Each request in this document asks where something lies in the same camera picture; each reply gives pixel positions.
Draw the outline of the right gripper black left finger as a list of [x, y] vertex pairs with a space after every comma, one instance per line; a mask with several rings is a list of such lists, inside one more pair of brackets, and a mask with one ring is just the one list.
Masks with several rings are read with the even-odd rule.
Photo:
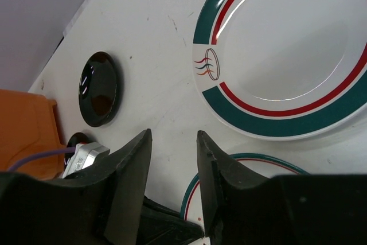
[[146, 129], [64, 179], [1, 173], [1, 243], [135, 244], [151, 151]]

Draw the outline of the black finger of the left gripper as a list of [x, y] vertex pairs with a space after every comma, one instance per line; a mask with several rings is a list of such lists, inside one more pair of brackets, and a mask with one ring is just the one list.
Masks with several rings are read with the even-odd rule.
[[202, 227], [177, 211], [144, 197], [136, 244], [190, 244], [204, 237]]

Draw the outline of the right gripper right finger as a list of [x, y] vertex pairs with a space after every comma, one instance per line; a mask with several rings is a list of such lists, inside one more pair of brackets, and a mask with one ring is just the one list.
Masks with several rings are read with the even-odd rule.
[[211, 244], [365, 244], [366, 175], [267, 178], [234, 160], [204, 131], [197, 166]]

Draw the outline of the orange sunburst patterned plate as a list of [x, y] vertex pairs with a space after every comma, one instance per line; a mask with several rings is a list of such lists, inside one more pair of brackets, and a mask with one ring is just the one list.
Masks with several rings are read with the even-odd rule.
[[[283, 174], [309, 174], [309, 172], [296, 165], [270, 155], [259, 153], [236, 153], [232, 154], [231, 157], [239, 161], [242, 165], [267, 178]], [[184, 220], [199, 223], [201, 225], [204, 223], [198, 174], [194, 176], [186, 189], [181, 204], [180, 215]]]

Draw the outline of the white green rimmed plate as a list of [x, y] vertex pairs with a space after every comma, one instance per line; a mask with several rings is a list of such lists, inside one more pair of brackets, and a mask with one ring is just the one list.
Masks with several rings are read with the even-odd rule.
[[366, 109], [366, 0], [206, 0], [192, 53], [206, 106], [250, 137], [308, 138]]

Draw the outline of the orange plastic bin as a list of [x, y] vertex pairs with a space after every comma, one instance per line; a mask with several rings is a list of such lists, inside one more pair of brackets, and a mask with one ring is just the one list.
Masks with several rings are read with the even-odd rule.
[[62, 149], [55, 116], [57, 102], [43, 95], [1, 90], [1, 171], [17, 161]]

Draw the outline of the black plate front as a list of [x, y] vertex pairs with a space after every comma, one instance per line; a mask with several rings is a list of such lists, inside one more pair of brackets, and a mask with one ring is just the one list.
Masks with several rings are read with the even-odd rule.
[[[67, 147], [75, 147], [78, 143], [86, 144], [86, 143], [90, 143], [90, 142], [91, 142], [91, 139], [87, 135], [85, 135], [82, 132], [78, 132], [78, 133], [74, 133], [70, 137], [70, 139], [67, 143]], [[74, 152], [65, 154], [65, 156], [64, 156], [64, 167], [67, 166], [67, 164], [69, 163], [69, 161], [71, 160], [71, 158], [73, 157], [74, 154], [75, 154]]]

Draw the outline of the black plate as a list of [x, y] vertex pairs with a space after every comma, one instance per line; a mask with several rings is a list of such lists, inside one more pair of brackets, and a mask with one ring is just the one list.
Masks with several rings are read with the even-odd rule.
[[86, 62], [79, 81], [79, 109], [87, 125], [110, 123], [119, 111], [124, 88], [123, 71], [107, 52], [94, 53]]
[[[70, 139], [67, 143], [67, 147], [75, 147], [78, 143], [86, 144], [86, 143], [90, 143], [90, 142], [91, 142], [91, 139], [87, 135], [85, 135], [82, 132], [78, 132], [78, 133], [74, 133], [70, 137]], [[64, 167], [67, 166], [67, 164], [69, 163], [69, 161], [71, 160], [71, 158], [73, 157], [74, 154], [75, 154], [74, 152], [65, 154], [65, 156], [64, 156]]]

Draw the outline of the black plate rear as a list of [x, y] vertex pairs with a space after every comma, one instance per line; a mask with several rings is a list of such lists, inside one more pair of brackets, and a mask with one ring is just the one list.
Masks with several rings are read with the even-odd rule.
[[87, 125], [110, 123], [119, 111], [124, 88], [123, 71], [107, 52], [94, 53], [86, 62], [79, 81], [79, 109]]

